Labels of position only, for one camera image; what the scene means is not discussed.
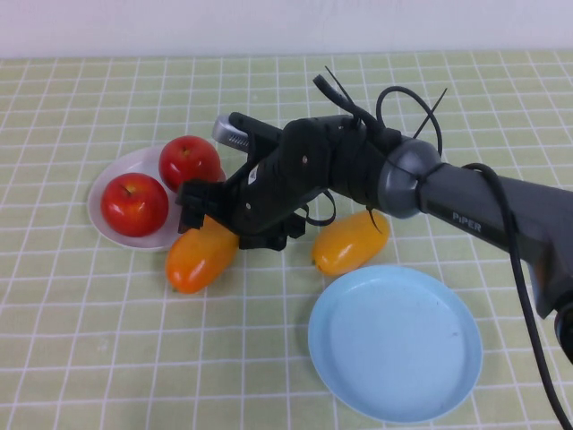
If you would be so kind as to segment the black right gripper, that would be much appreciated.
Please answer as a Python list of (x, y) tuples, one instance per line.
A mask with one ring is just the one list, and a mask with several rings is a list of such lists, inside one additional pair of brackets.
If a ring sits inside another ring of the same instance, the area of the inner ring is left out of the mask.
[(293, 214), (329, 187), (331, 145), (316, 118), (284, 128), (253, 118), (223, 118), (221, 143), (247, 154), (225, 182), (183, 182), (175, 203), (181, 207), (178, 233), (203, 227), (222, 216), (238, 233), (241, 250), (283, 250), (289, 237), (305, 233), (306, 220)]

